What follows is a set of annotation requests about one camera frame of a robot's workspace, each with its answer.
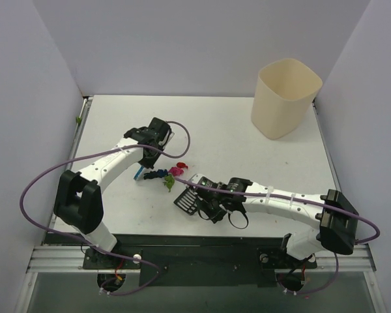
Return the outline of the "black slotted scoop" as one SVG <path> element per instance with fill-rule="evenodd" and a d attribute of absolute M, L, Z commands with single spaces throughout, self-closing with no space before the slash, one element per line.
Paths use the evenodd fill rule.
<path fill-rule="evenodd" d="M 186 188 L 173 203 L 187 215 L 193 215 L 197 211 L 197 201 L 196 193 L 192 189 Z"/>

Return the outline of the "red paper scrap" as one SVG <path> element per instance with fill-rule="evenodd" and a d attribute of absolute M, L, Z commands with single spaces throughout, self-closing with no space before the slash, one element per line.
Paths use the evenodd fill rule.
<path fill-rule="evenodd" d="M 180 169 L 188 169 L 188 165 L 184 162 L 178 162 L 177 167 Z"/>

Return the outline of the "black paper scrap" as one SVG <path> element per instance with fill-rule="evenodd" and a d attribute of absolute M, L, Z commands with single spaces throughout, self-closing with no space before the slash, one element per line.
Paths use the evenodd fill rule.
<path fill-rule="evenodd" d="M 154 179 L 154 178 L 158 178 L 158 174 L 156 171 L 150 171 L 150 172 L 147 172 L 143 175 L 143 179 L 144 180 L 147 180 L 147 179 Z"/>

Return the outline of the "pink paper scrap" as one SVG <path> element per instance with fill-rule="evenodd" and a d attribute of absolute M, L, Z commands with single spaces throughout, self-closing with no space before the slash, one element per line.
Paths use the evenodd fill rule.
<path fill-rule="evenodd" d="M 168 171 L 172 176 L 176 177 L 176 176 L 180 176 L 184 173 L 184 170 L 182 168 L 178 168 L 178 167 L 171 167 Z"/>

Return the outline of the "blue hand brush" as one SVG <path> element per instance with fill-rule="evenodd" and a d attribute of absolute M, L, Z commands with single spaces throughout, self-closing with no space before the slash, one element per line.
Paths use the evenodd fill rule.
<path fill-rule="evenodd" d="M 142 172 L 143 172 L 143 170 L 145 169 L 145 167 L 144 166 L 141 166 L 140 168 L 139 168 L 139 170 L 136 172 L 136 174 L 134 175 L 134 180 L 135 181 L 137 181 L 139 178 L 140 178 L 140 176 L 141 176 L 141 174 L 142 174 Z"/>

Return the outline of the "green paper scrap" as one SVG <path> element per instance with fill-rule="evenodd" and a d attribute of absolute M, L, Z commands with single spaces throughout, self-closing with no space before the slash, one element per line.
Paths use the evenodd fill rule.
<path fill-rule="evenodd" d="M 171 189 L 173 188 L 175 184 L 175 178 L 171 174 L 164 177 L 163 181 L 164 186 L 168 189 L 168 192 L 171 192 Z"/>

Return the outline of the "blue paper scrap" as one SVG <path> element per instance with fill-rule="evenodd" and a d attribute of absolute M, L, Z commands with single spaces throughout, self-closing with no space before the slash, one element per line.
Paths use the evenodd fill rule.
<path fill-rule="evenodd" d="M 156 174 L 158 177 L 165 177 L 169 175 L 169 172 L 167 169 L 159 169 L 156 171 Z"/>

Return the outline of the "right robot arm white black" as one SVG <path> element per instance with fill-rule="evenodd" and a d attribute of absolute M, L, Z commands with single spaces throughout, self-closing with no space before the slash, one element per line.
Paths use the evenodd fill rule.
<path fill-rule="evenodd" d="M 215 222 L 238 212 L 242 216 L 266 213 L 307 225 L 307 231 L 285 235 L 278 259 L 286 267 L 322 250 L 353 253 L 358 222 L 352 216 L 357 211 L 338 190 L 330 189 L 323 195 L 297 194 L 238 177 L 227 184 L 215 183 L 201 174 L 191 181 L 196 184 L 199 208 Z"/>

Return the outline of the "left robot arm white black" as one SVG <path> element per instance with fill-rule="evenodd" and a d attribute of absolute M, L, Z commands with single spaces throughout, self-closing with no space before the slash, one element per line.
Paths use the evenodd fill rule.
<path fill-rule="evenodd" d="M 59 179 L 53 213 L 101 248 L 98 261 L 112 269 L 120 263 L 117 239 L 103 222 L 103 191 L 131 165 L 152 169 L 172 135 L 165 121 L 154 117 L 147 127 L 131 128 L 111 153 L 77 172 L 65 171 Z"/>

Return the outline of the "cream plastic waste bin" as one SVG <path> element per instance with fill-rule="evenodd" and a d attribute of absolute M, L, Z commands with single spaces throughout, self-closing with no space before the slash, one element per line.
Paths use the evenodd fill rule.
<path fill-rule="evenodd" d="M 301 124 L 322 86 L 322 79 L 299 60 L 285 58 L 265 66 L 257 76 L 253 125 L 271 140 L 289 134 Z"/>

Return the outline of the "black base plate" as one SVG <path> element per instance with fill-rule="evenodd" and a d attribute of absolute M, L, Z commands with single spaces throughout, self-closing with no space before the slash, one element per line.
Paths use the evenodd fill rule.
<path fill-rule="evenodd" d="M 83 268 L 98 270 L 97 284 L 119 291 L 126 271 L 138 270 L 139 285 L 160 276 L 153 287 L 218 287 L 256 285 L 274 287 L 277 271 L 289 273 L 290 286 L 304 279 L 303 270 L 315 269 L 315 258 L 296 260 L 283 250 L 283 238 L 203 237 L 174 235 L 118 235 L 115 253 L 142 257 L 144 264 L 84 250 Z"/>

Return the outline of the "aluminium frame rail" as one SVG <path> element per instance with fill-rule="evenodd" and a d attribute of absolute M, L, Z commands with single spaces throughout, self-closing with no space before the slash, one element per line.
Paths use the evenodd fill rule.
<path fill-rule="evenodd" d="M 29 273 L 85 273 L 84 254 L 78 246 L 36 246 L 28 263 Z M 333 272 L 335 257 L 329 252 L 316 254 L 317 267 L 308 273 Z M 340 272 L 374 272 L 376 266 L 368 246 L 357 246 L 353 254 L 338 256 Z"/>

